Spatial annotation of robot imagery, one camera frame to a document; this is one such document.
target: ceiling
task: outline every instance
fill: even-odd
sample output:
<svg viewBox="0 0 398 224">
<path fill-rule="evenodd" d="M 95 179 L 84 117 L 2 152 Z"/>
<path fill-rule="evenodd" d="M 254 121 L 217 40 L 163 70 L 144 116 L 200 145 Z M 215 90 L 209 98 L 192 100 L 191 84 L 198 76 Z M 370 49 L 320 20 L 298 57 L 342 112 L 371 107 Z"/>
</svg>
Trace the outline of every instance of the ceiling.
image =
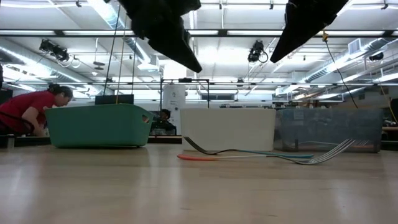
<svg viewBox="0 0 398 224">
<path fill-rule="evenodd" d="M 274 10 L 268 10 L 269 1 L 266 0 L 224 0 L 223 10 L 219 9 L 219 0 L 202 0 L 202 8 L 193 13 L 183 16 L 186 29 L 281 29 L 284 26 L 284 4 L 286 0 L 274 0 Z M 389 7 L 385 10 L 380 8 L 384 1 L 381 0 L 353 0 L 352 5 L 339 15 L 334 23 L 327 29 L 341 30 L 386 30 L 398 28 L 398 0 L 387 0 Z M 31 0 L 16 1 L 2 0 L 0 7 L 0 27 L 2 29 L 109 29 L 109 25 L 95 11 L 87 1 L 80 1 L 83 7 L 48 7 L 51 5 L 65 5 L 75 3 L 74 0 Z M 112 1 L 117 11 L 118 3 Z M 120 18 L 126 18 L 124 9 L 121 10 Z M 29 49 L 47 59 L 53 60 L 51 56 L 43 55 L 39 50 L 42 41 L 38 37 L 13 37 L 8 40 Z M 69 66 L 67 69 L 77 72 L 90 80 L 103 82 L 108 71 L 109 77 L 117 77 L 119 74 L 124 80 L 132 79 L 134 72 L 135 82 L 151 82 L 159 80 L 159 73 L 147 72 L 138 69 L 140 62 L 130 58 L 132 49 L 127 45 L 123 47 L 123 40 L 118 38 L 99 38 L 98 50 L 96 52 L 96 39 L 94 38 L 50 38 L 50 40 L 68 49 L 70 55 L 74 55 L 81 62 L 75 68 Z M 187 72 L 188 77 L 209 78 L 215 82 L 235 82 L 238 78 L 246 78 L 250 82 L 292 82 L 295 73 L 307 73 L 312 69 L 322 66 L 330 59 L 330 55 L 321 39 L 311 39 L 297 51 L 274 64 L 267 62 L 261 67 L 254 67 L 248 63 L 249 49 L 259 38 L 252 37 L 196 37 L 193 41 L 196 55 L 203 71 L 194 74 Z M 261 38 L 270 54 L 277 43 L 274 38 Z M 333 55 L 338 55 L 347 49 L 348 43 L 354 39 L 330 38 L 329 46 Z M 139 45 L 147 54 L 156 54 L 145 40 L 139 40 Z M 388 46 L 387 56 L 395 58 L 396 44 Z M 168 60 L 160 56 L 160 64 L 168 63 Z M 93 76 L 94 61 L 106 64 L 104 70 Z M 345 75 L 350 76 L 374 66 L 380 62 L 364 63 L 364 60 L 355 60 L 353 63 L 341 68 Z M 157 86 L 137 86 L 137 89 L 156 89 Z M 235 86 L 218 86 L 217 88 L 236 88 Z M 275 90 L 276 86 L 260 86 L 258 90 Z"/>
</svg>

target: teal plastic bin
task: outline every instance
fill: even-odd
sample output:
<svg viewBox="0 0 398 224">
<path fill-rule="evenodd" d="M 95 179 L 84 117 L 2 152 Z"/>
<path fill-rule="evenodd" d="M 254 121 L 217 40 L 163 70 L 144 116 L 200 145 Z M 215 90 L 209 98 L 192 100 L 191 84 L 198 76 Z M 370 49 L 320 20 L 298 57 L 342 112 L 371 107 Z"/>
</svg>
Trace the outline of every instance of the teal plastic bin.
<svg viewBox="0 0 398 224">
<path fill-rule="evenodd" d="M 145 146 L 153 114 L 129 104 L 45 110 L 56 147 Z"/>
</svg>

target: white box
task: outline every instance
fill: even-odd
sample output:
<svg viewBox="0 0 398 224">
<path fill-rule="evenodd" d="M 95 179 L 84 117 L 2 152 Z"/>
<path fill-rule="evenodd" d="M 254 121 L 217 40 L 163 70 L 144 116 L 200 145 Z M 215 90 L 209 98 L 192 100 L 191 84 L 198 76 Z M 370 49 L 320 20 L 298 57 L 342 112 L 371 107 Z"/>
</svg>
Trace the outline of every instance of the white box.
<svg viewBox="0 0 398 224">
<path fill-rule="evenodd" d="M 182 136 L 206 150 L 271 151 L 275 115 L 267 109 L 182 109 Z M 185 140 L 183 148 L 194 150 Z"/>
</svg>

